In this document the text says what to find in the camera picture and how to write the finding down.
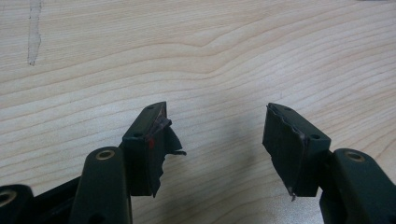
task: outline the bolt hole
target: bolt hole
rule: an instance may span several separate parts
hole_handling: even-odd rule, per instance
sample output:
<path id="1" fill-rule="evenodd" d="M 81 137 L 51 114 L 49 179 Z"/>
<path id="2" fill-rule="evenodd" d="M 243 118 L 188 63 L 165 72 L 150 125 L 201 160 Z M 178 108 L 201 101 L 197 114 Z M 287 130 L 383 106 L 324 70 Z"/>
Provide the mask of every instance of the bolt hole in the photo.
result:
<path id="1" fill-rule="evenodd" d="M 17 197 L 17 192 L 14 190 L 6 189 L 0 192 L 0 207 L 12 202 Z"/>
<path id="2" fill-rule="evenodd" d="M 311 134 L 311 138 L 313 139 L 320 139 L 320 136 L 317 134 Z"/>
<path id="3" fill-rule="evenodd" d="M 88 224 L 100 224 L 103 223 L 105 220 L 106 219 L 104 216 L 100 214 L 95 214 L 90 217 L 90 219 L 88 220 Z"/>
<path id="4" fill-rule="evenodd" d="M 99 161 L 104 161 L 110 159 L 114 156 L 115 152 L 113 150 L 104 150 L 96 154 L 96 159 Z"/>
<path id="5" fill-rule="evenodd" d="M 345 154 L 353 161 L 365 161 L 364 157 L 356 152 L 347 151 Z"/>

